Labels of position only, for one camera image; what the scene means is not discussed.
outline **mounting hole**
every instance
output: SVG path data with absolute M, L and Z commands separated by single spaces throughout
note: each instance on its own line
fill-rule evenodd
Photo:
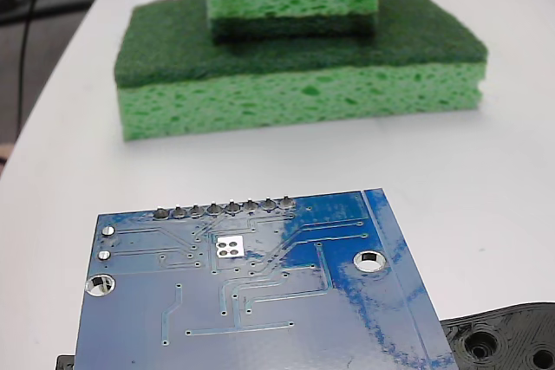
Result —
M 553 354 L 547 350 L 539 350 L 533 357 L 532 362 L 537 368 L 552 368 L 555 363 Z
M 91 296 L 105 296 L 115 288 L 115 280 L 110 275 L 91 276 L 85 283 L 85 292 Z
M 382 253 L 367 250 L 356 253 L 353 263 L 362 272 L 374 273 L 383 270 L 387 262 Z
M 493 335 L 479 331 L 468 336 L 465 349 L 476 360 L 485 360 L 497 351 L 497 340 Z

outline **black object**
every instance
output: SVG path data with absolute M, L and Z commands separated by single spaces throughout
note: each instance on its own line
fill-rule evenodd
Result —
M 60 355 L 55 364 L 55 370 L 73 370 L 74 355 Z
M 555 369 L 555 304 L 531 303 L 441 323 L 460 370 Z

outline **white table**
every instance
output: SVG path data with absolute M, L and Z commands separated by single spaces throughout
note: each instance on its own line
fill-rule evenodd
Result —
M 0 361 L 72 354 L 104 212 L 383 187 L 441 319 L 555 302 L 555 0 L 435 0 L 490 49 L 479 111 L 124 143 L 135 5 L 96 0 L 0 180 Z

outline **black cable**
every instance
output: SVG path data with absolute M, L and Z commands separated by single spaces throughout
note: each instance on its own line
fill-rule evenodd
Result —
M 36 0 L 30 0 L 29 12 L 23 26 L 23 37 L 21 40 L 21 49 L 19 52 L 19 78 L 17 81 L 17 125 L 16 137 L 19 137 L 23 128 L 23 82 L 25 78 L 25 53 L 27 51 L 27 40 L 29 38 L 29 28 L 33 21 L 33 13 L 35 11 Z

